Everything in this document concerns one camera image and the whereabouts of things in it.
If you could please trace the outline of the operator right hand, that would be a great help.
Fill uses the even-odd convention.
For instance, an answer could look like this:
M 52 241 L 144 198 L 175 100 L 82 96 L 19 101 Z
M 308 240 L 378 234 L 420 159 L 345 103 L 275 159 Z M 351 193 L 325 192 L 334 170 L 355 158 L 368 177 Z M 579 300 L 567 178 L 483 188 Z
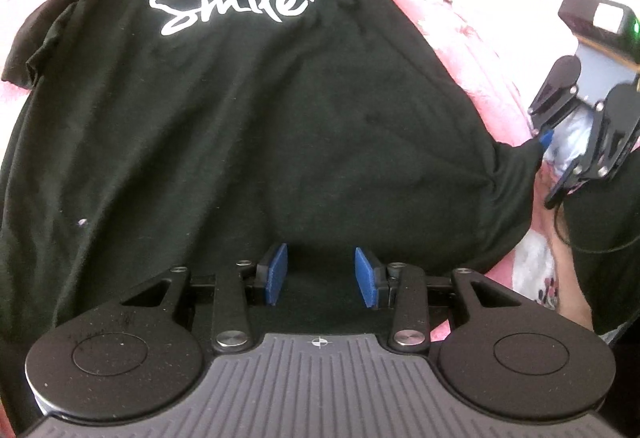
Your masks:
M 542 234 L 546 237 L 553 259 L 556 312 L 588 331 L 593 331 L 592 310 L 582 293 L 573 251 L 567 244 L 568 236 L 563 210 L 560 207 L 555 207 L 553 210 L 544 207 L 544 199 L 555 182 L 556 177 L 552 167 L 542 163 L 535 178 L 534 214 Z

